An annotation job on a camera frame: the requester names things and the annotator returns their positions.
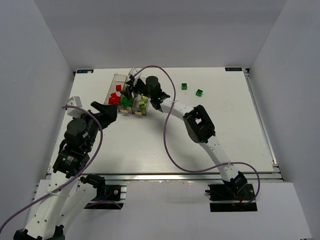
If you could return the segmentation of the red rounded lego brick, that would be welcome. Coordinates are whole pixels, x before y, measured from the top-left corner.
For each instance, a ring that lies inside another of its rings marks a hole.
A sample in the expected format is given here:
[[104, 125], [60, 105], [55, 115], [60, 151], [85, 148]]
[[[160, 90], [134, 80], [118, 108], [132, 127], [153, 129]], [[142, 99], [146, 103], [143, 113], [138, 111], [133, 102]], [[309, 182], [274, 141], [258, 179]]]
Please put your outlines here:
[[115, 102], [115, 99], [110, 97], [108, 100], [108, 104], [114, 104], [114, 102]]

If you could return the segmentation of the lime 2x3 lego brick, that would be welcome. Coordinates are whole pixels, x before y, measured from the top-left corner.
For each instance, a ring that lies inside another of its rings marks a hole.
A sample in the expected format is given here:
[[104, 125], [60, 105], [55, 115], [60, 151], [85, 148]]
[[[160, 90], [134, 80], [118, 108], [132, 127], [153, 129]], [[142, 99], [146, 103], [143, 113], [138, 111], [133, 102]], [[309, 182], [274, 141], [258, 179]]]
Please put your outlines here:
[[142, 96], [141, 99], [142, 99], [145, 103], [148, 102], [148, 98], [147, 98], [146, 96]]

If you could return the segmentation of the red lego bricks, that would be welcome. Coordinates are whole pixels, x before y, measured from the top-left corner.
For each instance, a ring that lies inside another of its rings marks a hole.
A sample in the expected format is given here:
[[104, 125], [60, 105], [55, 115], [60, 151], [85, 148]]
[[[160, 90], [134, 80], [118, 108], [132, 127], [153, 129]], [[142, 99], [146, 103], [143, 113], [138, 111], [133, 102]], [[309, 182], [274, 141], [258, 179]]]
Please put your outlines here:
[[120, 96], [118, 96], [115, 92], [111, 93], [110, 98], [114, 98], [114, 104], [118, 105], [120, 102]]

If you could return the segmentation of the small red lego brick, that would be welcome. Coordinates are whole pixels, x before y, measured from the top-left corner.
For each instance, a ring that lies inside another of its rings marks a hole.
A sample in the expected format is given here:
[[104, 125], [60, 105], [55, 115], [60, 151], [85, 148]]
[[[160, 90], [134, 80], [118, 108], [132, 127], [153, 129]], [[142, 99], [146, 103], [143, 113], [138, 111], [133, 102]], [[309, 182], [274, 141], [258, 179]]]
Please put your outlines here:
[[120, 84], [116, 85], [115, 89], [116, 89], [117, 92], [120, 92], [122, 90], [122, 86]]

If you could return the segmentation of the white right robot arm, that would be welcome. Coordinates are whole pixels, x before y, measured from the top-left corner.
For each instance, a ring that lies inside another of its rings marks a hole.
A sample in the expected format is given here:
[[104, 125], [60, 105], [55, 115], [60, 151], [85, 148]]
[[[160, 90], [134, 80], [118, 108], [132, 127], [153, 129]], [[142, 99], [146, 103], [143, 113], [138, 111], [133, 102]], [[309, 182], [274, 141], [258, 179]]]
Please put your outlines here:
[[215, 126], [202, 105], [191, 107], [176, 101], [175, 96], [171, 97], [161, 89], [156, 76], [149, 76], [143, 81], [130, 74], [125, 84], [126, 87], [121, 93], [127, 98], [132, 99], [134, 95], [147, 97], [155, 110], [166, 113], [167, 117], [175, 116], [182, 120], [190, 139], [199, 144], [214, 162], [229, 192], [234, 196], [241, 192], [248, 181], [243, 173], [232, 165], [221, 147]]

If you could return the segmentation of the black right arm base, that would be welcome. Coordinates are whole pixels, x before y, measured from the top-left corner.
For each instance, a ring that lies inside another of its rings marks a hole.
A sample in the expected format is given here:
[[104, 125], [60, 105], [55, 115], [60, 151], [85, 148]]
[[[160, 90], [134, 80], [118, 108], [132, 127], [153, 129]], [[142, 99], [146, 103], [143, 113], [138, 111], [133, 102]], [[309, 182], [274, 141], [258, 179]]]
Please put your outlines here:
[[255, 200], [249, 203], [255, 196], [252, 184], [247, 184], [238, 194], [227, 189], [224, 184], [210, 184], [205, 194], [209, 197], [209, 206], [212, 213], [240, 213], [257, 212]]

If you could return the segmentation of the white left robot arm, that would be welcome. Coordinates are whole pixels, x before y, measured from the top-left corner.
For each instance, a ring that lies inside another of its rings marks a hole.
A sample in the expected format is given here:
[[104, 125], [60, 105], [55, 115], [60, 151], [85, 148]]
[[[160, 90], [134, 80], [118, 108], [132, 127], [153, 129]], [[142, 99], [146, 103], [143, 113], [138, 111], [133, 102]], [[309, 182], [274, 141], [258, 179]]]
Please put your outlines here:
[[64, 109], [72, 120], [67, 124], [57, 159], [52, 167], [47, 194], [37, 200], [38, 209], [30, 222], [15, 232], [15, 240], [63, 240], [65, 233], [82, 209], [106, 193], [106, 181], [96, 174], [82, 176], [93, 162], [89, 156], [96, 138], [117, 119], [117, 105], [96, 101], [92, 113], [69, 102]]

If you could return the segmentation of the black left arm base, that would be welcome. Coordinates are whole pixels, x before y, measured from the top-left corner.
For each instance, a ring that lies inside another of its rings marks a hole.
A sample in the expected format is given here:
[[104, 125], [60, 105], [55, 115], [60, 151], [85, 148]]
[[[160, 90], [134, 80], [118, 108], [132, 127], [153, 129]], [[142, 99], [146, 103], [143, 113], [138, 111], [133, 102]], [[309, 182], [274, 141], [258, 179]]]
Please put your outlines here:
[[93, 198], [84, 208], [89, 210], [120, 210], [125, 203], [126, 189], [124, 185], [105, 185], [97, 190]]

